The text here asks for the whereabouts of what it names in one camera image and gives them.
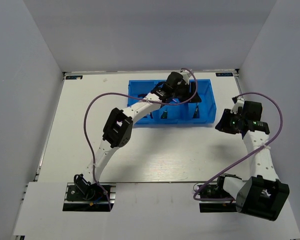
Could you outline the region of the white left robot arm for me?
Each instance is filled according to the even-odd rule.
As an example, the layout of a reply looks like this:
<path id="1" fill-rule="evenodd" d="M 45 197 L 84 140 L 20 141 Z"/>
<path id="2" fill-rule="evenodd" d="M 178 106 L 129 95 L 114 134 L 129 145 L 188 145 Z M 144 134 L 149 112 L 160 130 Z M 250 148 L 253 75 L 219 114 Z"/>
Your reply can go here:
<path id="1" fill-rule="evenodd" d="M 145 97 L 136 97 L 136 103 L 124 109 L 113 108 L 103 127 L 101 142 L 97 149 L 93 148 L 88 136 L 88 114 L 93 104 L 98 99 L 108 96 L 108 93 L 98 95 L 89 103 L 83 118 L 83 132 L 92 154 L 92 160 L 84 171 L 75 175 L 73 179 L 80 196 L 86 200 L 95 196 L 96 187 L 94 185 L 100 185 L 101 174 L 114 153 L 131 139 L 134 124 L 164 106 L 175 106 L 172 102 L 174 99 L 179 101 L 176 103 L 177 106 L 187 104 L 195 99 L 198 92 L 198 81 L 194 80 L 194 86 L 191 86 L 190 83 L 190 79 L 194 77 L 194 73 L 188 68 L 173 71 L 163 83 L 155 86 Z"/>

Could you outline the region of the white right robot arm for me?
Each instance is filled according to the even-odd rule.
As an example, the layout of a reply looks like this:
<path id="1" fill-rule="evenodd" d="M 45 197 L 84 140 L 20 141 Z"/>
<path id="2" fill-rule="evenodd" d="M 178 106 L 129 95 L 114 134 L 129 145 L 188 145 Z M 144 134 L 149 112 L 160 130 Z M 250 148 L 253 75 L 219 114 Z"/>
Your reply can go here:
<path id="1" fill-rule="evenodd" d="M 250 178 L 243 181 L 233 174 L 217 178 L 216 195 L 235 200 L 236 211 L 269 221 L 275 221 L 290 193 L 274 169 L 269 141 L 269 126 L 261 120 L 260 102 L 243 98 L 233 99 L 232 109 L 225 109 L 216 130 L 227 134 L 241 134 L 248 157 Z"/>

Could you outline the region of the red blue handled screwdriver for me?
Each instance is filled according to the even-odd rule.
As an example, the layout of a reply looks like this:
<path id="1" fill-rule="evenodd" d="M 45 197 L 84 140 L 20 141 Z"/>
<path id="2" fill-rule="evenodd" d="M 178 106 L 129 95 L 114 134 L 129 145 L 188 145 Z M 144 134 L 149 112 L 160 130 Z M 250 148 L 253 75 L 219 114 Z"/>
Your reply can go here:
<path id="1" fill-rule="evenodd" d="M 199 109 L 198 105 L 195 107 L 192 118 L 193 119 L 199 119 L 200 118 L 200 109 Z"/>

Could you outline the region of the large brown hex key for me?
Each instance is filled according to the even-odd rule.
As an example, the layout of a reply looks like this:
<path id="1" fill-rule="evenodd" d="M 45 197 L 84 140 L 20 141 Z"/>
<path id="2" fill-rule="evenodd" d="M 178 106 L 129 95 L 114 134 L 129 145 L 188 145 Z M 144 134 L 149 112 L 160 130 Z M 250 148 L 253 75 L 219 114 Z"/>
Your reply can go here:
<path id="1" fill-rule="evenodd" d="M 138 97 L 138 98 L 142 98 L 142 99 L 143 99 L 143 98 L 145 98 L 146 96 L 147 96 L 147 94 L 146 94 L 146 93 L 142 93 L 142 94 L 139 94 L 137 97 Z"/>

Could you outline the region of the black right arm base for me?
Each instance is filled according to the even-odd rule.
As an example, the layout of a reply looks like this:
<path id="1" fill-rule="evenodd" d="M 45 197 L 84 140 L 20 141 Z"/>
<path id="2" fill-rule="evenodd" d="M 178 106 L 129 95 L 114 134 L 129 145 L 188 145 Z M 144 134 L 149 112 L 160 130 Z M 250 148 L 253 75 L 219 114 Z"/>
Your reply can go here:
<path id="1" fill-rule="evenodd" d="M 224 173 L 216 183 L 208 184 L 198 192 L 201 213 L 236 213 L 236 198 L 245 181 L 235 174 Z"/>

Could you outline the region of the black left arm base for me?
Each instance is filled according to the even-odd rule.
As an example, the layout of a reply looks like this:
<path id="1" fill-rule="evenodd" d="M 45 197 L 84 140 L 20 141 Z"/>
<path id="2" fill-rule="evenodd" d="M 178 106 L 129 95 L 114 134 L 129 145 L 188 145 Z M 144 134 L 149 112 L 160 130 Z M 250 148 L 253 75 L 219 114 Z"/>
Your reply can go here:
<path id="1" fill-rule="evenodd" d="M 66 187 L 62 210 L 64 212 L 110 212 L 115 203 L 116 186 L 90 183 L 82 174 L 76 174 Z"/>

